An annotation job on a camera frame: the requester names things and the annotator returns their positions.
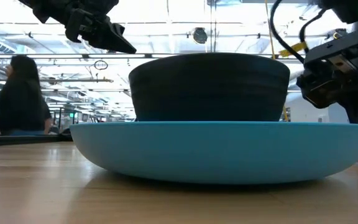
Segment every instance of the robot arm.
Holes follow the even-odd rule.
[[[350,123],[358,124],[358,0],[311,0],[311,3],[322,10],[332,9],[342,22],[353,24],[353,30],[305,51],[305,71],[296,84],[303,98],[316,108],[339,103]]]
[[[106,15],[119,0],[19,0],[33,10],[37,19],[45,23],[50,17],[66,28],[66,36],[80,43],[81,35],[93,47],[112,52],[136,53],[136,49],[122,36],[125,28],[110,22]]]

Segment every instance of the cable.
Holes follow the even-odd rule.
[[[269,7],[267,7],[267,0],[265,0],[265,7],[266,7],[266,16],[267,16],[267,20],[269,21]],[[273,37],[272,37],[272,27],[271,24],[268,23],[268,35],[270,37],[270,45],[272,46],[272,55],[273,55],[273,60],[276,60],[276,55],[274,53],[274,46],[273,46]],[[287,115],[287,109],[285,107],[285,105],[283,105],[283,114],[284,114],[284,119],[286,122],[288,122],[288,115]]]
[[[91,67],[92,66],[89,66],[89,68],[85,67],[85,69],[89,72],[89,74],[91,75],[91,78],[93,79],[93,74],[92,74]]]
[[[102,63],[102,68],[98,67],[98,63]],[[109,67],[109,64],[107,64],[107,62],[105,62],[104,60],[98,60],[93,64],[93,67],[97,70],[105,70]]]
[[[306,28],[308,27],[308,25],[310,25],[312,22],[320,19],[324,13],[326,12],[325,9],[322,9],[318,12],[317,16],[314,16],[314,18],[312,18],[311,20],[309,20],[307,23],[305,23],[303,25],[303,27],[301,28],[301,30],[299,31],[299,39],[301,40],[301,43],[305,43],[306,47],[304,49],[305,53],[307,54],[309,52],[309,47],[306,44],[306,40],[305,40],[305,32],[306,32]]]
[[[342,35],[341,35],[341,34],[338,34],[337,32],[335,32],[335,33],[333,34],[333,37],[334,37],[334,39],[339,39],[339,38],[342,37]]]
[[[270,20],[269,20],[269,27],[272,31],[273,36],[277,39],[278,43],[280,43],[281,46],[283,46],[287,51],[289,51],[292,55],[294,55],[301,63],[305,61],[305,59],[298,54],[294,49],[292,49],[277,33],[277,30],[274,26],[274,14],[276,13],[278,5],[282,2],[282,0],[276,0],[272,6],[272,9],[270,11]]]

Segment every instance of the desk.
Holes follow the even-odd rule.
[[[358,223],[358,164],[324,180],[222,187],[109,174],[72,143],[0,147],[0,223]]]

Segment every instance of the black bowl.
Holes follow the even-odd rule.
[[[278,121],[289,78],[270,58],[205,53],[147,62],[129,83],[139,121]]]

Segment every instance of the black cable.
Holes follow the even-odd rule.
[[[167,13],[168,13],[168,18],[170,19],[170,13],[169,13],[169,0],[167,0],[166,5],[167,5]]]
[[[305,23],[305,24],[303,25],[303,27],[301,28],[301,30],[299,31],[299,39],[301,40],[301,43],[305,43],[305,45],[306,45],[306,47],[305,47],[305,49],[304,49],[304,51],[305,51],[306,54],[309,52],[309,47],[307,46],[306,40],[305,40],[305,39],[306,39],[306,37],[305,37],[305,36],[306,36],[306,34],[305,34],[306,28],[307,28],[308,25],[310,25],[312,22],[314,22],[314,21],[320,19],[320,18],[324,15],[325,12],[326,12],[325,9],[320,10],[320,11],[318,12],[317,16],[314,16],[314,18],[312,18],[312,19],[309,20],[307,23]]]
[[[99,62],[106,64],[106,66],[103,67],[103,68],[98,68],[98,63],[99,63]],[[107,69],[107,68],[109,67],[109,64],[107,64],[107,62],[105,62],[104,60],[98,60],[98,61],[96,61],[96,62],[93,64],[93,67],[94,67],[95,69],[97,69],[97,70],[105,70],[105,69]]]
[[[283,46],[287,51],[289,51],[292,55],[294,55],[301,63],[305,61],[305,59],[298,54],[294,49],[292,49],[291,46],[289,46],[277,33],[277,30],[274,26],[274,14],[276,13],[276,9],[278,5],[282,2],[282,0],[276,0],[272,6],[272,9],[270,10],[270,29],[272,30],[273,36],[277,39],[278,43],[280,43],[281,46]]]

